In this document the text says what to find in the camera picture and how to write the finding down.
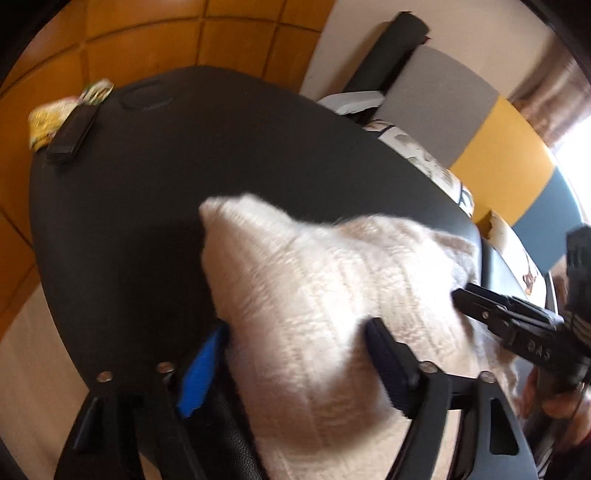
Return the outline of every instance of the blue tab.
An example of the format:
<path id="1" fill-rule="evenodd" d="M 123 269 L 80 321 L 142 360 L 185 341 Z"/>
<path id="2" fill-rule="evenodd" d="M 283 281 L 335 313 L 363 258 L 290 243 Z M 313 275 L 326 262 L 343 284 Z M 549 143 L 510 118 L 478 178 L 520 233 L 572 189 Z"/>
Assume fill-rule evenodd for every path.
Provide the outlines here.
<path id="1" fill-rule="evenodd" d="M 183 378 L 183 387 L 177 408 L 184 418 L 190 417 L 191 413 L 203 405 L 205 401 L 205 396 L 216 373 L 221 339 L 222 327 L 210 335 Z"/>

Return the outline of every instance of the yellow fabric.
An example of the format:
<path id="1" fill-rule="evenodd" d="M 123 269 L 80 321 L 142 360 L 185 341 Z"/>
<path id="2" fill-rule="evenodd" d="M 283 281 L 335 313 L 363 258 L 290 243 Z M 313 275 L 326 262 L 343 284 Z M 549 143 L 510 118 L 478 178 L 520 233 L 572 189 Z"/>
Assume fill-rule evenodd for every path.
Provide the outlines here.
<path id="1" fill-rule="evenodd" d="M 494 210 L 512 226 L 542 193 L 555 166 L 529 123 L 499 97 L 450 170 L 474 196 L 474 223 Z"/>

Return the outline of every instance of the blue panel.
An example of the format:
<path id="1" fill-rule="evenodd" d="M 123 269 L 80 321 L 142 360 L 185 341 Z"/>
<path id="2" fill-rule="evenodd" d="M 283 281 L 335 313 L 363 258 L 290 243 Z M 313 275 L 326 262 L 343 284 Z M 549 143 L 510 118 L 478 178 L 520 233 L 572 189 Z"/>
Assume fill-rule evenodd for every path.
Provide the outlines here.
<path id="1" fill-rule="evenodd" d="M 218 328 L 207 339 L 183 378 L 177 408 L 184 418 L 190 417 L 203 404 L 212 384 L 220 353 L 221 330 L 222 328 Z"/>
<path id="2" fill-rule="evenodd" d="M 566 233 L 583 223 L 579 204 L 559 168 L 540 196 L 513 226 L 544 274 L 566 253 Z"/>

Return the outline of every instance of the white wall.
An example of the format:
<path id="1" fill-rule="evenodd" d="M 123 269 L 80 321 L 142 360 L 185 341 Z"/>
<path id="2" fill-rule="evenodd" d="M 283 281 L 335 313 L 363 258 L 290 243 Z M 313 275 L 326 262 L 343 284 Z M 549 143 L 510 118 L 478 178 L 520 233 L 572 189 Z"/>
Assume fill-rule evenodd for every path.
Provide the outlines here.
<path id="1" fill-rule="evenodd" d="M 554 33 L 519 0 L 337 0 L 300 90 L 318 100 L 342 91 L 379 33 L 400 11 L 430 27 L 429 45 L 509 97 L 536 67 Z"/>

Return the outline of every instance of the window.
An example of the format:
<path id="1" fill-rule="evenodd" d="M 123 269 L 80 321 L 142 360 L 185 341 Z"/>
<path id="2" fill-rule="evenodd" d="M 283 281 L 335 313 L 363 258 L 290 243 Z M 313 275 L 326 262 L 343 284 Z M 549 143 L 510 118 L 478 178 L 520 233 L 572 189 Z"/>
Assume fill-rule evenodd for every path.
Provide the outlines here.
<path id="1" fill-rule="evenodd" d="M 579 198 L 583 216 L 591 220 L 591 117 L 574 127 L 554 154 Z"/>

